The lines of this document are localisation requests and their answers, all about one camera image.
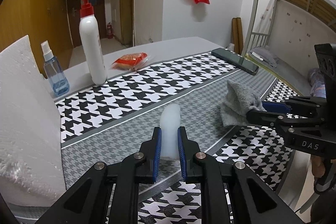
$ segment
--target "fire extinguisher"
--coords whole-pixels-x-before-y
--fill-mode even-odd
[[[113,27],[111,22],[107,24],[107,38],[112,39],[113,38]]]

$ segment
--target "white spray cap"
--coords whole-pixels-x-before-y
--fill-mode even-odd
[[[45,41],[41,44],[42,51],[43,51],[43,57],[45,61],[50,60],[54,57],[53,52],[50,49],[48,41]]]

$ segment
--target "snack package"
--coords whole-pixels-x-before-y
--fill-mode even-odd
[[[149,56],[144,52],[125,54],[111,65],[111,69],[138,70],[149,60]]]

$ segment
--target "blue gripper pad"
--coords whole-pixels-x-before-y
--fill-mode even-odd
[[[291,108],[287,106],[285,103],[275,103],[275,102],[265,102],[263,101],[262,106],[268,112],[276,112],[276,113],[290,113]]]
[[[157,143],[155,148],[155,156],[153,161],[153,180],[156,182],[156,179],[159,174],[159,164],[160,164],[160,155],[161,155],[161,138],[162,138],[162,130],[159,129],[157,134]]]
[[[181,175],[182,175],[183,181],[186,181],[186,178],[187,178],[186,160],[185,160],[185,154],[184,154],[184,148],[183,148],[180,129],[177,130],[177,141],[178,141],[178,153],[180,156],[180,164],[181,164]]]

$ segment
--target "phone screen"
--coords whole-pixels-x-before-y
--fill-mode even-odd
[[[252,72],[257,72],[259,68],[256,64],[246,60],[244,57],[238,54],[234,54],[224,48],[217,48],[213,50],[211,54],[218,58],[226,60],[233,65],[239,65],[239,67],[244,67]]]

